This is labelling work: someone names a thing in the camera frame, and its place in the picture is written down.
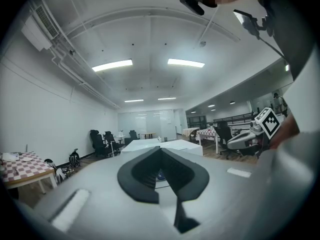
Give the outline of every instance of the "desk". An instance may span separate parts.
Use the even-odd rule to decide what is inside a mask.
[[[22,161],[23,158],[32,158],[32,160],[25,162]],[[5,173],[1,177],[7,189],[18,188],[39,181],[40,188],[45,194],[45,189],[41,183],[41,180],[45,178],[50,178],[53,188],[57,187],[55,170],[43,162],[34,152],[19,155],[18,161],[3,161],[3,166]]]
[[[158,139],[134,140],[128,146],[126,146],[124,149],[121,150],[121,154],[126,154],[132,151],[143,150],[146,148],[153,148],[153,147],[181,150],[187,153],[203,156],[202,146],[191,143],[189,141],[182,140],[182,139],[168,141],[168,142],[159,142]]]
[[[187,128],[187,129],[183,129],[182,130],[182,135],[186,136],[186,137],[189,137],[190,136],[190,133],[194,130],[198,130],[200,129],[199,127],[194,127],[194,128]]]
[[[155,132],[147,132],[147,133],[140,133],[140,135],[144,135],[144,139],[146,140],[146,136],[149,135],[149,139],[153,139],[153,134],[156,134]]]
[[[199,141],[199,145],[201,146],[201,139],[208,139],[208,138],[215,138],[215,152],[219,154],[219,148],[218,148],[218,134],[214,129],[203,129],[198,130],[196,132],[195,139]]]

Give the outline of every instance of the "black office chair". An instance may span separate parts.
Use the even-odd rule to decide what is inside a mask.
[[[230,127],[228,126],[228,123],[225,122],[225,121],[222,121],[218,124],[218,127],[213,127],[215,132],[219,135],[220,137],[220,145],[226,149],[226,150],[223,150],[223,151],[220,151],[220,154],[223,154],[223,153],[227,153],[225,159],[229,160],[228,156],[231,154],[231,152],[235,153],[238,155],[237,151],[235,150],[232,150],[232,149],[229,149],[228,148],[228,141],[230,139],[232,139],[232,134],[231,134],[231,129]]]
[[[137,133],[135,130],[131,130],[129,134],[130,134],[130,138],[124,138],[125,145],[129,145],[132,141],[140,140],[140,134],[139,134],[139,137],[137,137]]]
[[[119,154],[119,149],[125,145],[123,143],[116,143],[114,135],[111,133],[111,131],[105,131],[104,138],[108,141],[108,143],[111,145],[111,148],[115,151],[116,154]]]
[[[90,138],[92,140],[92,147],[95,150],[95,154],[98,155],[104,155],[111,157],[112,149],[104,144],[102,140],[101,134],[99,134],[98,130],[91,130],[90,131]]]

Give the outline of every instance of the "hand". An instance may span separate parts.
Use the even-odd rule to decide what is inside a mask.
[[[270,141],[270,149],[275,150],[285,140],[297,135],[299,133],[297,122],[292,114],[283,121],[279,130],[272,137]]]

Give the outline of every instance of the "ceiling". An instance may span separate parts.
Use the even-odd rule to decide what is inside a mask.
[[[221,75],[232,75],[264,45],[232,13],[238,9],[263,17],[266,12],[257,0],[221,5],[201,39],[205,47],[199,46],[200,37],[215,8],[203,6],[205,15],[197,16],[179,0],[45,1],[91,67],[132,59],[133,66],[99,71],[98,77],[91,78],[91,85],[121,108],[132,106],[124,101],[136,99],[144,99],[145,105],[183,104],[214,85]],[[168,59],[205,66],[173,66],[167,64]],[[165,97],[177,99],[158,101]]]
[[[228,91],[186,111],[187,115],[192,115],[192,111],[196,111],[195,115],[206,115],[217,112],[218,110],[232,106],[231,101],[242,103],[263,96],[267,93],[274,92],[283,86],[292,83],[292,75],[290,71],[285,70],[285,62],[279,59],[268,69],[262,71],[258,75],[248,79],[247,81],[229,89]]]

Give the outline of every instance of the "floor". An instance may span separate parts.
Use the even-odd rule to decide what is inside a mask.
[[[177,139],[178,140],[185,140],[185,141],[189,141],[189,138],[179,135],[177,134]],[[216,144],[211,141],[211,140],[203,140],[201,141],[202,147],[203,147],[203,156],[208,157],[208,158],[213,158],[213,159],[222,159],[225,160],[226,159],[226,155],[219,155],[216,154]],[[250,164],[255,164],[257,162],[257,159],[255,156],[239,156],[237,154],[231,154],[229,155],[229,160],[230,161],[237,161],[237,162],[243,162],[243,163],[250,163]],[[81,167],[75,168],[74,169],[74,173],[77,173],[78,171],[80,171],[81,169],[83,169],[84,167],[99,161],[105,159],[103,156],[98,156],[96,157],[95,155],[91,155],[89,157],[83,158],[81,159]],[[46,190],[46,192],[50,192],[52,187],[51,187],[51,183],[49,179],[43,179],[41,180],[44,189]],[[25,186],[21,186],[18,188],[18,192],[19,192],[19,200],[25,204],[27,204],[28,206],[30,206],[31,208],[33,208],[37,202],[46,194],[43,194],[41,192],[41,189],[39,187],[39,184],[37,182],[25,185]]]

